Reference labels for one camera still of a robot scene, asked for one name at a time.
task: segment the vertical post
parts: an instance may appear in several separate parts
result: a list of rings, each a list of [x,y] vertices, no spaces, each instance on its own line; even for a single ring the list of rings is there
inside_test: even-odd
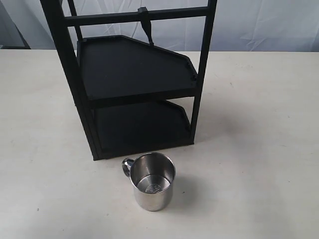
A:
[[[69,4],[71,16],[76,16],[77,14],[76,14],[74,1],[73,0],[68,0],[68,4]],[[76,36],[78,37],[78,41],[82,41],[83,40],[83,36],[82,36],[82,32],[81,32],[80,26],[74,26],[74,28],[75,28]]]
[[[198,119],[198,113],[199,113],[199,105],[201,100],[201,94],[203,91],[204,77],[206,72],[211,35],[213,31],[216,5],[217,5],[217,0],[208,0],[207,7],[209,10],[209,13],[206,16],[206,20],[205,20],[204,34],[203,34],[201,53],[200,53],[200,59],[199,59],[198,75],[197,75],[197,81],[196,81],[197,89],[195,93],[195,98],[193,103],[193,112],[191,116],[190,138],[192,141],[194,141],[194,138],[195,138],[196,125],[197,125],[197,119]]]
[[[62,7],[58,0],[40,0],[45,18],[58,52],[73,100],[79,113],[94,159],[99,159],[101,146],[90,112],[80,68],[74,53],[71,37],[65,24]]]

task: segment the stainless steel mug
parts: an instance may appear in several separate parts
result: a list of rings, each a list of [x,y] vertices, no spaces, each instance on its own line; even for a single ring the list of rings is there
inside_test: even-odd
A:
[[[167,156],[147,153],[136,160],[126,158],[122,168],[131,179],[135,199],[142,208],[158,211],[169,204],[173,196],[175,166]]]

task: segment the shelf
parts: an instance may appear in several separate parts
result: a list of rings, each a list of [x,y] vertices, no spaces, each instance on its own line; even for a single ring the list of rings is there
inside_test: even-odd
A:
[[[92,109],[195,94],[188,57],[129,37],[85,38],[78,61]]]
[[[193,144],[184,109],[150,102],[94,110],[103,158]]]

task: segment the white fabric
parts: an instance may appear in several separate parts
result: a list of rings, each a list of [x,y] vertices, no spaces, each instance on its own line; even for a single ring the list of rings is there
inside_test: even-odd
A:
[[[54,48],[39,0],[1,0],[31,48]],[[204,6],[207,0],[75,0],[78,14]],[[63,3],[69,15],[67,1]],[[204,17],[153,21],[156,45],[200,50]],[[139,23],[82,27],[84,36],[123,34],[146,41]],[[75,43],[74,29],[70,29]],[[318,0],[219,0],[211,50],[318,51]]]

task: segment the white table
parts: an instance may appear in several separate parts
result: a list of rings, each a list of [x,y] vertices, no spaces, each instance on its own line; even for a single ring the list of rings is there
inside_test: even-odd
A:
[[[317,239],[318,91],[318,53],[211,53],[195,145],[161,150],[177,177],[154,213],[123,158],[92,161],[56,51],[1,50],[0,238]]]

